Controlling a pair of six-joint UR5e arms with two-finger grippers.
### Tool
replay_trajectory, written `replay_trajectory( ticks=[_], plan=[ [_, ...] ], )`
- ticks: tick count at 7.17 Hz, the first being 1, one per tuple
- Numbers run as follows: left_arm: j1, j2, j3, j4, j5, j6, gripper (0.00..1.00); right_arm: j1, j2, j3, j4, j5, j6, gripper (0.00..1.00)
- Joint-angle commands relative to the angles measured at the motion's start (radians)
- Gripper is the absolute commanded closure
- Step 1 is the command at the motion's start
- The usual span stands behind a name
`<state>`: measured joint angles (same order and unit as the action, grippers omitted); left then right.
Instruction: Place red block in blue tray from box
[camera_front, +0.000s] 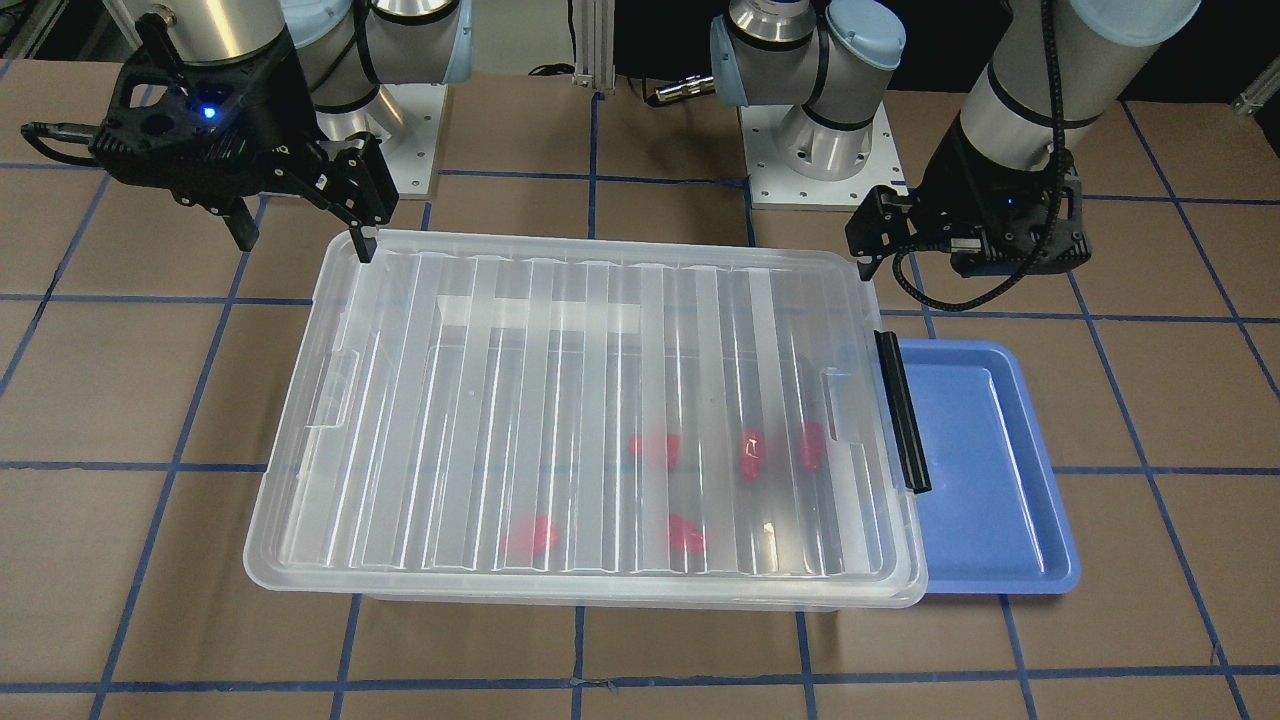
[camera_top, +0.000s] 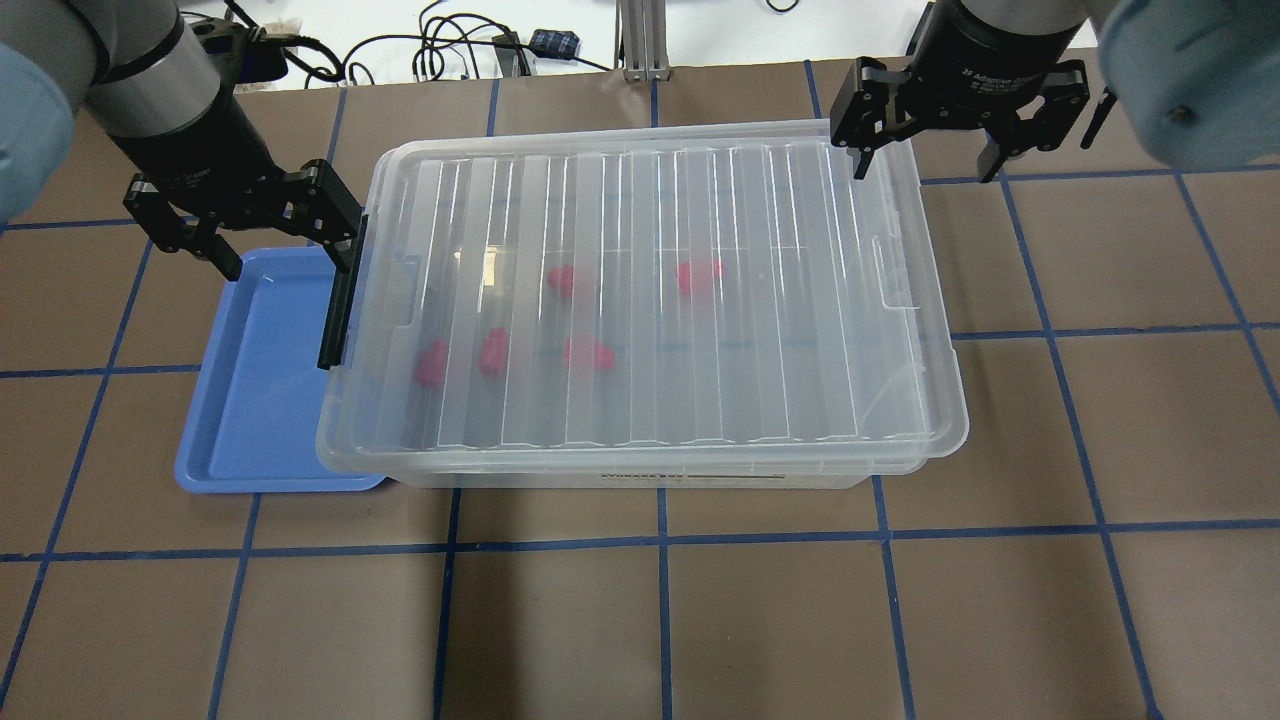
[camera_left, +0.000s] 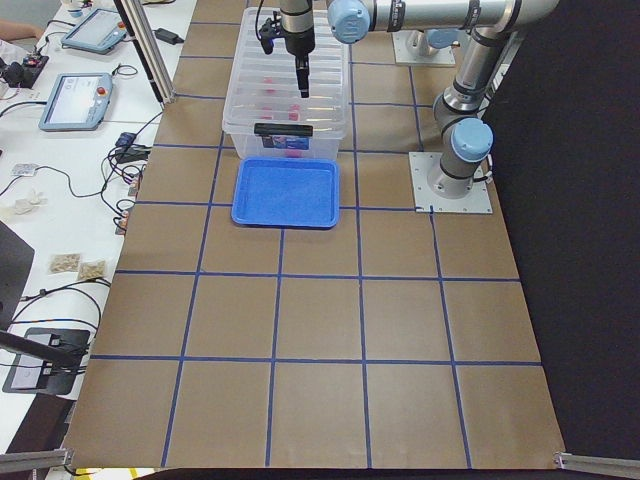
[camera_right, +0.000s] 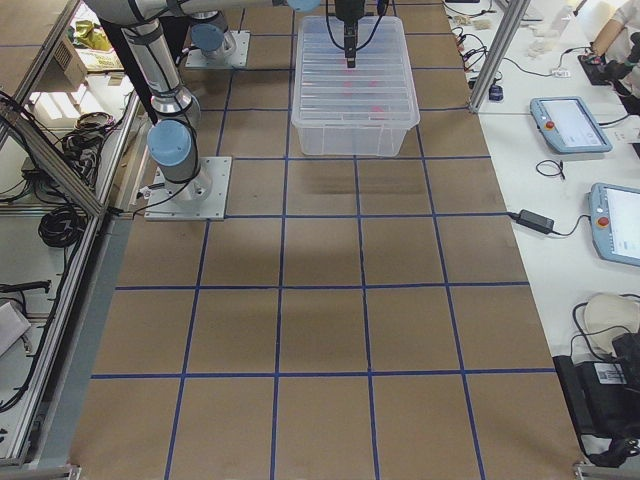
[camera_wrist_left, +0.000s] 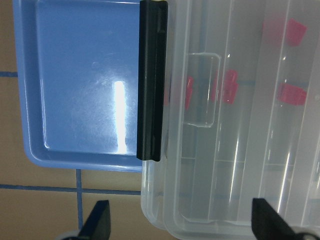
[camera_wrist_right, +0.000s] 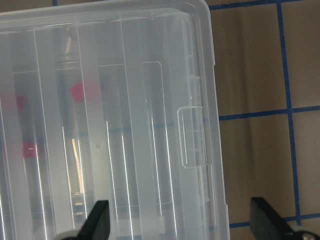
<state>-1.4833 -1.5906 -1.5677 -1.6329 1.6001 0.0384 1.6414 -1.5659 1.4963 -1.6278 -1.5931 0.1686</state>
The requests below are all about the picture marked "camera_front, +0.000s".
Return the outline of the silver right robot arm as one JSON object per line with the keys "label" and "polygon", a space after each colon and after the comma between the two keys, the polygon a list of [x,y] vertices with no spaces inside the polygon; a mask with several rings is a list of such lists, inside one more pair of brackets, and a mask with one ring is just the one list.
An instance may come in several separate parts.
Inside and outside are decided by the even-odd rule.
{"label": "silver right robot arm", "polygon": [[248,252],[251,197],[337,218],[360,261],[399,200],[385,147],[404,124],[392,85],[456,85],[472,68],[467,1],[123,1],[138,47],[95,124],[31,122],[42,156],[164,190],[220,218]]}

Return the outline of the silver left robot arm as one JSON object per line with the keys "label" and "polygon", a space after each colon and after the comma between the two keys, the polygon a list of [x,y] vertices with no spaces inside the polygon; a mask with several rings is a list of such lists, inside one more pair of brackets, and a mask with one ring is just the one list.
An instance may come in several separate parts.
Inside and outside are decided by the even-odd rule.
{"label": "silver left robot arm", "polygon": [[[1092,256],[1073,151],[1196,1],[1015,1],[1011,20],[909,193],[872,187],[845,227],[860,275],[945,252],[963,277],[1073,272]],[[710,72],[650,94],[654,108],[713,92],[781,106],[773,145],[822,182],[867,164],[873,122],[908,47],[878,1],[733,1],[710,23]]]}

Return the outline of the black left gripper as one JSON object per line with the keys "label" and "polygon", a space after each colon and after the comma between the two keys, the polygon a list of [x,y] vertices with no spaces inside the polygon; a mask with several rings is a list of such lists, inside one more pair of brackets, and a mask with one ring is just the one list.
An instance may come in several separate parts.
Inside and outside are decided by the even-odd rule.
{"label": "black left gripper", "polygon": [[1050,170],[1015,170],[989,160],[955,120],[915,193],[876,184],[845,225],[860,281],[870,282],[886,259],[931,249],[929,240],[979,240],[975,252],[951,256],[963,277],[1011,275],[1046,228],[1051,179]]}

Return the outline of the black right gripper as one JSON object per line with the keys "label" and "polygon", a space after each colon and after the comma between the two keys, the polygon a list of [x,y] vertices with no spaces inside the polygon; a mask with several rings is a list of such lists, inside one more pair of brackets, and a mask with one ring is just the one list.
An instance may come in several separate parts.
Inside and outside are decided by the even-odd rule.
{"label": "black right gripper", "polygon": [[241,252],[260,238],[246,197],[292,195],[346,225],[369,264],[401,199],[381,140],[325,140],[283,15],[133,15],[140,47],[95,126],[26,123],[37,152],[170,192],[221,217]]}

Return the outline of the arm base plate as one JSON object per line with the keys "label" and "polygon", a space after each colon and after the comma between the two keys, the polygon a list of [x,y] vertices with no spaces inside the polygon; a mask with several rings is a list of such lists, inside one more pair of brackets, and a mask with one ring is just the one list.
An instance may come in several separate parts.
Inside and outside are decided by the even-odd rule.
{"label": "arm base plate", "polygon": [[756,208],[852,211],[877,186],[908,190],[884,105],[854,131],[819,126],[800,106],[741,108],[739,119]]}
{"label": "arm base plate", "polygon": [[442,127],[451,87],[447,85],[383,85],[365,106],[317,114],[332,140],[367,131],[381,141],[381,152],[402,199],[433,196]]}

